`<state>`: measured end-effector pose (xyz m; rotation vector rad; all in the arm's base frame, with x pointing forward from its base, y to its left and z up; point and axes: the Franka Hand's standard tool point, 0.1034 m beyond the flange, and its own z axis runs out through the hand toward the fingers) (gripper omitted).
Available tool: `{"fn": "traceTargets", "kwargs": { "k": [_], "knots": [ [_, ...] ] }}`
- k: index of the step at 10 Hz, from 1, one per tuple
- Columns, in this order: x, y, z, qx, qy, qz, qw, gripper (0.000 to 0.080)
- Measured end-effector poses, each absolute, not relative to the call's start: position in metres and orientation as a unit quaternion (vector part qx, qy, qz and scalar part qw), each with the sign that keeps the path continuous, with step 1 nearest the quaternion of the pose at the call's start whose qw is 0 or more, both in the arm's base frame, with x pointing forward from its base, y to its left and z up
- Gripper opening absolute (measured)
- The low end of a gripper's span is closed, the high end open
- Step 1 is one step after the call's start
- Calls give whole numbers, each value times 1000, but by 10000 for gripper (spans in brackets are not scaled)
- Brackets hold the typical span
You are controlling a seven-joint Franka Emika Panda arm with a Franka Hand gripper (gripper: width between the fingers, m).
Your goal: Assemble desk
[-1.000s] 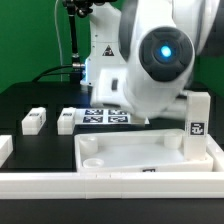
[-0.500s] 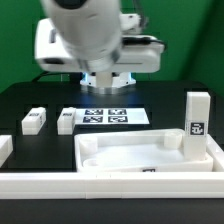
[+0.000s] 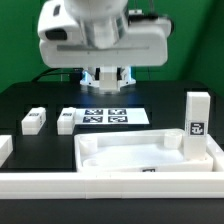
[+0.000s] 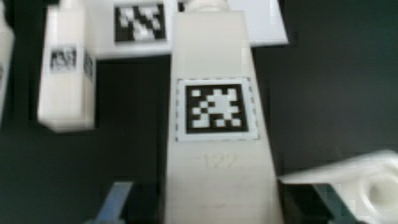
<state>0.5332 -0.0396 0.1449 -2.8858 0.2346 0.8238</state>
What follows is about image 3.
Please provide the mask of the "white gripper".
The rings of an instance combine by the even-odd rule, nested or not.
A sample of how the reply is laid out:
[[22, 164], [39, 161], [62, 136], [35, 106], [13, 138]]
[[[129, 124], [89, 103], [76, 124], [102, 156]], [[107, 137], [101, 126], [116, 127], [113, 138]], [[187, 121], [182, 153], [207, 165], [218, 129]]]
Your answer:
[[89, 67], [88, 85], [99, 86], [102, 66], [117, 66], [119, 86], [129, 67], [161, 66], [168, 59], [173, 22], [128, 9], [128, 0], [47, 0], [38, 21], [39, 48], [51, 67]]

